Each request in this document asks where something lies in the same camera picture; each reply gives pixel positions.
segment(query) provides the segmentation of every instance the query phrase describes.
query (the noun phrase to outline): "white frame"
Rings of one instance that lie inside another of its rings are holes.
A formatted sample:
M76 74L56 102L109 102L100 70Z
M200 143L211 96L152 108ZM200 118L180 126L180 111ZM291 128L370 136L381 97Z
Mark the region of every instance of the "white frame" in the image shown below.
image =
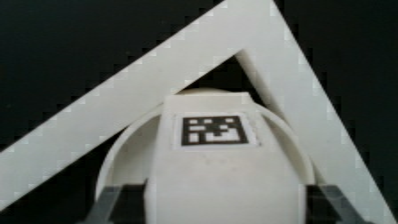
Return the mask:
M0 154L0 210L235 55L317 170L374 223L395 223L271 0L225 0Z

